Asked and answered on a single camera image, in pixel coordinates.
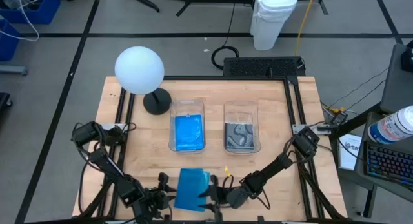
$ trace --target white paper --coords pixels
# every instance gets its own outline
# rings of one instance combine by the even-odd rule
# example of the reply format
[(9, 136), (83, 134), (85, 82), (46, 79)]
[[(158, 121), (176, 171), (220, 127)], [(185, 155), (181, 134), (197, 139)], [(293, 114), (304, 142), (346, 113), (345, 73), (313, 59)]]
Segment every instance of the white paper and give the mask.
[[(354, 136), (352, 134), (346, 134), (340, 138), (340, 141), (345, 145), (347, 150), (353, 153), (355, 156), (359, 154), (359, 148), (361, 144), (361, 137)], [(356, 166), (356, 158), (352, 156), (350, 153), (344, 149), (343, 145), (339, 144), (338, 148), (338, 157), (339, 157), (339, 168), (347, 169), (347, 170), (354, 170)]]

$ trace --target blue cloth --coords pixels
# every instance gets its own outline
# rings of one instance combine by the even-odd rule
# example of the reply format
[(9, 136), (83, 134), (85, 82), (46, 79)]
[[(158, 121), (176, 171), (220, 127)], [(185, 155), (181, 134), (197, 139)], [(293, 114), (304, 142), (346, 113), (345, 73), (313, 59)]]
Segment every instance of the blue cloth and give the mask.
[(201, 114), (175, 117), (175, 150), (193, 151), (204, 148)]
[(202, 169), (182, 168), (179, 174), (176, 191), (175, 208), (204, 212), (205, 208), (198, 207), (207, 203), (207, 198), (198, 195), (208, 189), (209, 172)]

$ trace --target white globe lamp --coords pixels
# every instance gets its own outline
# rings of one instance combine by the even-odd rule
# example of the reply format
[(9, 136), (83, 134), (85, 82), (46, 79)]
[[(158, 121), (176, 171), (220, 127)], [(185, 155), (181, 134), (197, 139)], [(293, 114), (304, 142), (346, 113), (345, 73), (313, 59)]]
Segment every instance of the white globe lamp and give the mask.
[(165, 69), (161, 58), (151, 49), (133, 46), (124, 50), (116, 59), (115, 75), (119, 84), (133, 94), (146, 94), (143, 106), (153, 115), (169, 110), (170, 94), (159, 86)]

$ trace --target blue bin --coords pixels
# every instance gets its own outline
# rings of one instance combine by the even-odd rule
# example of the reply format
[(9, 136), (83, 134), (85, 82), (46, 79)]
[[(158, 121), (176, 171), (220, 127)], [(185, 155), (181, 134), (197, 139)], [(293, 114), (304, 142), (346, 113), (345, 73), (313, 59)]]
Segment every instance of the blue bin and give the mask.
[[(5, 19), (0, 19), (0, 30), (12, 36), (20, 37), (19, 32)], [(18, 39), (0, 33), (0, 61), (11, 60), (18, 43)]]
[[(25, 10), (25, 14), (32, 24), (50, 24), (59, 8), (60, 0), (39, 1), (41, 4), (37, 10)], [(0, 15), (10, 23), (27, 23), (21, 10), (0, 9)]]

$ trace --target floor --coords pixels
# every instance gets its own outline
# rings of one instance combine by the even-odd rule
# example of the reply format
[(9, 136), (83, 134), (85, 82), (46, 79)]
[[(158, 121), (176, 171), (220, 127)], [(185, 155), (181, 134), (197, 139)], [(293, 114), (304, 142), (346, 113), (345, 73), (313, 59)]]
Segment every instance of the floor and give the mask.
[[(104, 79), (114, 75), (114, 61), (124, 49), (141, 45), (155, 50), (166, 75), (222, 74), (210, 57), (225, 41), (232, 5), (191, 4), (176, 17), (183, 2), (151, 1), (160, 7), (160, 14), (134, 0), (62, 1), (50, 25), (35, 26), (41, 33), (38, 42), (19, 43), (7, 64), (26, 66), (29, 74), (0, 75), (0, 91), (11, 93), (14, 101), (0, 123), (0, 223), (16, 220), (40, 151), (48, 147), (25, 221), (71, 216), (83, 164), (73, 151), (70, 133), (75, 122), (95, 118)], [(410, 1), (324, 0), (328, 15), (314, 3), (299, 55), (307, 75), (316, 78), (324, 103), (333, 103), (380, 73), (388, 67), (393, 45), (412, 40)], [(251, 8), (236, 5), (228, 45), (243, 57), (293, 56), (307, 5), (308, 1), (298, 3), (274, 48), (264, 52), (254, 50), (248, 36)], [(28, 25), (15, 27), (32, 33)], [(232, 56), (226, 52), (218, 57)], [(337, 106), (349, 107), (384, 79), (385, 74), (373, 79)], [(376, 104), (382, 89), (352, 110), (362, 112)], [(344, 179), (341, 188), (351, 218), (381, 223), (408, 223), (413, 218), (413, 204), (379, 189), (373, 217), (364, 219), (356, 212), (363, 210), (367, 191)]]

